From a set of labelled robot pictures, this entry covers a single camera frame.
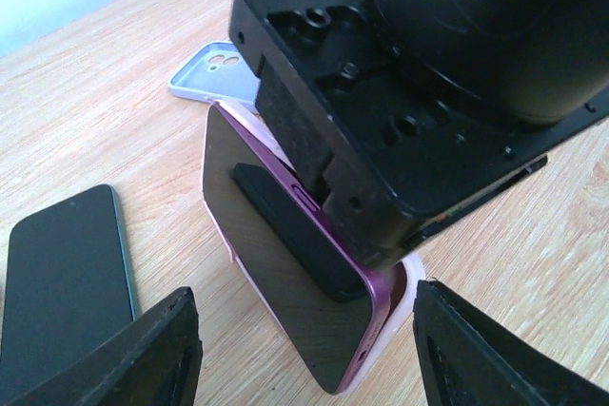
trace wood grain surface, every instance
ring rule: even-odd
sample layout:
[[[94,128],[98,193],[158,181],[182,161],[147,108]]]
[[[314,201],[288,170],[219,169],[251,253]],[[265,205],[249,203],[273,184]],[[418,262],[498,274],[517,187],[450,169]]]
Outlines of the wood grain surface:
[[[167,79],[227,38],[231,0],[117,0],[0,60],[0,292],[12,227],[95,184],[118,190],[142,308],[192,287],[197,404],[423,405],[411,319],[351,396],[328,396],[229,263],[204,210],[207,106]],[[420,250],[430,277],[609,390],[609,123]]]

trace smartphone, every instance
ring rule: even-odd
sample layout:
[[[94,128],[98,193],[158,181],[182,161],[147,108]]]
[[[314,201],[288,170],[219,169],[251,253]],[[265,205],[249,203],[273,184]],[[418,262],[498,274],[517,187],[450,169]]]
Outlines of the smartphone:
[[[224,114],[224,116],[234,119],[234,121],[239,123],[240,129],[245,129],[251,135],[250,137],[248,137],[247,140],[250,147],[252,147],[252,144],[259,143],[259,148],[263,146],[269,152],[271,152],[277,159],[280,160],[281,164],[277,164],[278,167],[284,166],[288,173],[295,173],[293,165],[285,157],[285,154],[277,144],[277,141],[274,139],[272,134],[268,131],[268,129],[260,119],[255,116],[252,116],[252,114],[240,104],[235,104],[230,101],[220,101],[217,104],[221,107],[220,110]],[[204,164],[206,152],[205,147],[203,152]],[[205,176],[204,165],[202,165],[201,171],[201,184],[203,190]],[[293,193],[296,192],[294,189],[297,188],[299,187],[292,187]],[[303,194],[301,195],[301,197],[306,198],[307,211],[309,211],[309,208],[312,210],[310,213],[312,219],[315,219],[316,217],[325,218],[323,212],[321,214],[318,213],[322,211],[321,208],[312,199],[308,199],[307,194]],[[215,220],[214,214],[210,211],[205,198],[203,198],[203,202],[207,208],[207,212],[210,214],[211,219],[216,224],[219,234],[225,243],[230,261],[238,264],[242,268],[246,278],[249,280],[254,290],[256,290],[259,297],[266,305],[266,308],[270,312],[271,316],[273,316],[273,318],[275,318],[275,320],[280,324],[280,326],[282,326],[279,320],[277,319],[274,310],[270,307],[268,301],[261,293],[256,282],[248,274],[239,256],[226,238],[225,234],[220,229],[220,226]],[[330,226],[330,222],[328,220],[324,220],[324,224],[326,226]],[[377,358],[381,355],[389,341],[391,341],[395,334],[403,327],[403,324],[405,323],[406,319],[413,312],[414,301],[417,294],[417,284],[419,280],[425,280],[426,278],[425,269],[423,267],[422,261],[416,253],[410,253],[406,258],[402,259],[400,262],[394,265],[393,268],[385,270],[384,274],[385,279],[390,284],[391,289],[389,314],[387,316],[386,321],[383,323],[383,327],[380,333],[378,334],[376,340],[374,341],[374,344],[367,352],[367,354],[363,355],[363,361],[359,369],[347,383],[344,390],[342,390],[343,393],[351,393],[358,387],[360,382],[362,382],[362,380],[365,378],[367,373],[374,365]]]
[[[138,313],[118,196],[97,185],[10,232],[0,404],[68,369]]]
[[[203,193],[235,258],[312,376],[330,394],[347,389],[389,315],[391,284],[386,274],[361,268],[346,255],[332,236],[323,211],[308,198],[296,177],[219,105],[213,105],[207,117]],[[304,215],[308,227],[297,220],[298,230],[313,237],[313,226],[329,244],[321,258],[313,261],[318,267],[323,260],[334,267],[338,264],[341,273],[336,281],[320,286],[327,271],[312,272],[299,258],[302,254],[315,257],[315,253],[290,251],[285,235],[269,223],[268,212],[252,202],[254,193],[267,204],[279,205],[273,208],[277,214]],[[333,295],[342,292],[351,295],[336,300]]]

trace pink phone case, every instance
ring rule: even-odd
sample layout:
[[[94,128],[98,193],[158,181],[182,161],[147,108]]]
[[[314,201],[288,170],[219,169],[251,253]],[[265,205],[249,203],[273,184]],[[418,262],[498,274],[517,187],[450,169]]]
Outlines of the pink phone case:
[[[259,143],[259,145],[261,144],[260,147],[265,149],[269,155],[273,155],[274,158],[279,159],[279,161],[277,161],[277,162],[279,162],[279,165],[284,169],[283,173],[281,173],[283,175],[282,181],[285,182],[286,180],[288,180],[288,181],[293,182],[293,183],[289,183],[290,186],[288,186],[287,189],[294,188],[294,186],[297,186],[299,189],[299,192],[298,192],[299,195],[293,195],[294,201],[297,202],[301,206],[302,210],[305,213],[308,214],[311,211],[314,211],[316,213],[317,217],[319,217],[319,214],[317,214],[317,213],[321,213],[322,211],[319,207],[316,207],[317,205],[311,199],[307,200],[306,203],[302,202],[302,193],[303,192],[305,193],[305,191],[302,189],[302,187],[300,186],[300,183],[298,183],[298,180],[294,176],[293,168],[291,167],[289,160],[287,159],[287,157],[285,156],[283,151],[279,148],[279,146],[275,142],[275,139],[273,138],[270,131],[268,131],[266,126],[256,116],[254,116],[252,113],[250,113],[246,108],[244,108],[240,104],[222,101],[222,102],[219,102],[218,104],[215,104],[215,107],[213,107],[212,109],[214,109],[214,108],[221,110],[225,116],[228,116],[227,119],[229,121],[230,121],[230,118],[232,118],[233,122],[237,122],[239,125],[236,127],[240,127],[241,129],[244,129],[249,134],[251,134],[254,138],[247,139],[247,141],[249,143],[252,143],[252,140],[253,140],[254,142]],[[202,167],[202,176],[201,176],[202,184],[203,184],[203,178],[204,178],[203,170],[204,170],[204,168]],[[207,212],[210,215],[211,219],[214,221],[214,224],[216,225],[216,228],[218,229],[218,231],[228,249],[230,261],[236,262],[241,267],[241,269],[244,272],[244,274],[246,275],[247,279],[252,284],[252,286],[258,293],[259,297],[265,303],[266,308],[269,310],[269,312],[271,313],[273,318],[275,318],[277,323],[279,323],[279,325],[281,326],[281,323],[279,322],[279,320],[273,313],[269,304],[266,302],[264,296],[261,294],[261,292],[258,289],[258,287],[256,286],[255,282],[249,276],[246,269],[242,265],[239,257],[236,255],[236,253],[230,246],[229,242],[222,234],[222,231],[220,230],[218,223],[216,223],[216,221],[214,220],[213,215],[209,211],[209,208],[207,207],[207,205],[206,205],[206,209],[207,209]],[[326,232],[325,234],[328,236],[329,239],[334,240],[334,236],[332,233]],[[370,289],[371,295],[374,295],[374,289],[383,291],[383,281],[378,281],[378,279],[379,279],[378,276],[382,275],[381,273],[376,272],[376,271],[365,270],[365,269],[361,268],[359,265],[356,265],[352,261],[350,263],[353,264],[353,266],[354,266],[354,268],[356,268],[356,270],[360,270],[360,269],[363,270],[363,272],[362,272],[363,279],[365,279],[366,277],[372,277],[372,280],[376,283],[375,284],[376,287],[374,287],[374,285],[373,285],[373,288]],[[354,354],[354,357],[352,358],[352,362],[344,374],[343,381],[341,382],[341,385],[339,386],[339,388],[336,392],[337,394],[338,393],[351,393],[357,388],[357,386],[361,383],[361,381],[363,380],[365,375],[370,371],[370,369],[372,368],[372,365],[375,363],[377,358],[380,356],[381,352],[384,350],[384,348],[386,347],[388,342],[398,332],[398,330],[402,327],[403,323],[405,322],[406,318],[412,312],[412,308],[414,305],[414,299],[415,299],[415,295],[416,295],[417,283],[419,280],[425,279],[425,272],[424,272],[424,268],[423,268],[421,259],[416,254],[411,254],[406,259],[404,259],[403,261],[401,261],[394,267],[394,272],[396,272],[397,269],[402,269],[403,271],[399,272],[399,273],[406,277],[406,285],[405,285],[405,288],[403,291],[403,295],[398,299],[397,304],[395,304],[393,306],[393,309],[391,312],[389,312],[389,309],[388,309],[389,308],[388,300],[385,299],[385,300],[379,301],[378,299],[380,299],[381,297],[376,297],[376,308],[377,308],[376,313],[373,313],[373,319],[370,321],[370,324],[368,325],[368,330],[366,331],[366,333],[363,336],[360,347],[356,351],[356,354]]]

